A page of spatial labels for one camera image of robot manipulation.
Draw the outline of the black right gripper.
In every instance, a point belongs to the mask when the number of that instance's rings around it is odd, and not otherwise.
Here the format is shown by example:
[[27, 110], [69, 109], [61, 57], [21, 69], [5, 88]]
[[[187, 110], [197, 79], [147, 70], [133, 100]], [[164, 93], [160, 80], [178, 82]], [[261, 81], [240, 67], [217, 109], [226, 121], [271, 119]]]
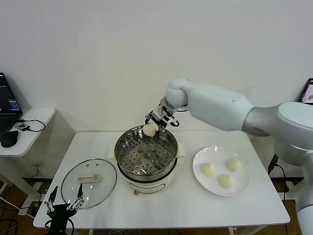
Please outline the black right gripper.
[[173, 116], [176, 111], [177, 109], [169, 104], [166, 99], [162, 99], [159, 105], [145, 116], [145, 124], [152, 119], [158, 127], [156, 135], [160, 136], [165, 133], [167, 125], [177, 126], [177, 120]]

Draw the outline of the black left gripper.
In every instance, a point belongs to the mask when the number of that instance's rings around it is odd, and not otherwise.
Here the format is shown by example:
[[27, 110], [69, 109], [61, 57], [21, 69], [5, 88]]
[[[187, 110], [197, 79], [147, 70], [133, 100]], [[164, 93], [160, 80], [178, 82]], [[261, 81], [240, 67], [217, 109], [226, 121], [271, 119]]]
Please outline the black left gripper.
[[54, 206], [54, 201], [57, 195], [58, 186], [54, 188], [52, 193], [49, 195], [47, 201], [45, 201], [45, 206], [47, 208], [47, 215], [50, 220], [47, 222], [49, 224], [48, 235], [67, 235], [67, 223], [71, 224], [71, 235], [74, 234], [75, 226], [73, 221], [70, 219], [75, 215], [75, 211], [78, 211], [84, 203], [83, 199], [83, 184], [79, 186], [77, 197], [70, 205], [69, 204], [58, 204]]

